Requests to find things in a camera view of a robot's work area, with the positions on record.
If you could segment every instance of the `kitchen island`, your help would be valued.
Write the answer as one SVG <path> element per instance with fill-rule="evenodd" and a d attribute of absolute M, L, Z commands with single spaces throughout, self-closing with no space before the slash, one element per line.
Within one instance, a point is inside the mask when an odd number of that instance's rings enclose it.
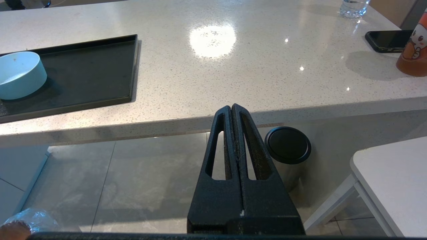
<path fill-rule="evenodd" d="M 0 124 L 0 147 L 207 131 L 238 103 L 256 124 L 427 108 L 427 78 L 375 53 L 372 30 L 398 29 L 340 0 L 139 1 L 0 13 L 0 53 L 138 34 L 130 103 Z"/>

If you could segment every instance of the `trash can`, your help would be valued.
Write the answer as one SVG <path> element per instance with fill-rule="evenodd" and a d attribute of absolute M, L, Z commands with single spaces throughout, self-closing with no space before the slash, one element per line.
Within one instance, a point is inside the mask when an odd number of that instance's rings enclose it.
<path fill-rule="evenodd" d="M 291 127 L 277 127 L 267 133 L 264 143 L 275 163 L 283 184 L 290 192 L 305 170 L 305 163 L 311 153 L 307 136 Z"/>

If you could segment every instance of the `stool leg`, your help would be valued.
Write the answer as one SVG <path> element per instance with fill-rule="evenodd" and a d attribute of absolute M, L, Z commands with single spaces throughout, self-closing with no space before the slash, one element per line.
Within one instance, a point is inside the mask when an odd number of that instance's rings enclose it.
<path fill-rule="evenodd" d="M 305 231 L 310 230 L 337 209 L 356 189 L 357 179 L 350 174 L 340 186 L 320 205 L 318 209 L 304 222 Z"/>

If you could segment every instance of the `glass of water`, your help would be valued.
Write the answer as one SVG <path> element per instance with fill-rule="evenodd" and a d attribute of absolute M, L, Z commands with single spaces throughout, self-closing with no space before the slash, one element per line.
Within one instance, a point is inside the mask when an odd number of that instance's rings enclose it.
<path fill-rule="evenodd" d="M 346 18 L 359 18 L 366 13 L 371 0 L 342 0 L 339 13 Z"/>

